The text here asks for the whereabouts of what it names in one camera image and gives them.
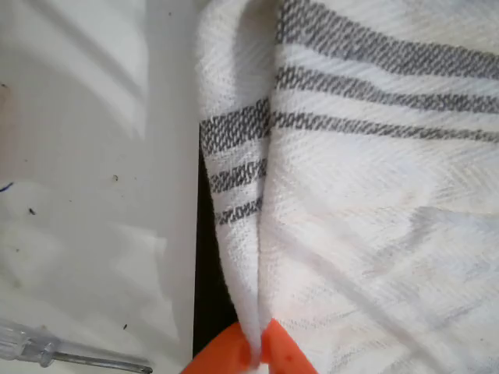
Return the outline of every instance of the dish towel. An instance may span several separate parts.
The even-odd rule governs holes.
[[[213,0],[201,146],[258,356],[499,372],[499,2]]]

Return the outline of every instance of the striped towel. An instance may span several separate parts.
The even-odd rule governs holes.
[[[255,355],[499,372],[499,2],[213,0],[201,146]]]

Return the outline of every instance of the white surface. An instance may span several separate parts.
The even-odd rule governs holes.
[[[190,360],[195,23],[187,0],[0,1],[0,81],[15,104],[0,185],[16,183],[0,194],[0,316],[144,355],[159,373]]]

